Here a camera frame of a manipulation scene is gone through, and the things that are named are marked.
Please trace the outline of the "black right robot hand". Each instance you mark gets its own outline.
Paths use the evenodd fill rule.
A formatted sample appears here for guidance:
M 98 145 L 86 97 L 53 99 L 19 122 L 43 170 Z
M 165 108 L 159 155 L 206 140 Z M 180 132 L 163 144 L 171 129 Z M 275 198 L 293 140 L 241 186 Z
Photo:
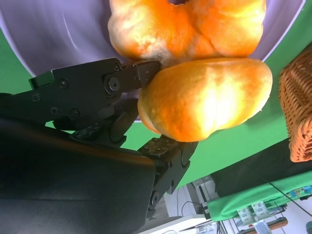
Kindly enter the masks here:
M 53 69 L 0 96 L 0 231 L 131 234 L 190 166 L 197 143 L 160 136 L 123 149 L 155 60 L 109 58 Z

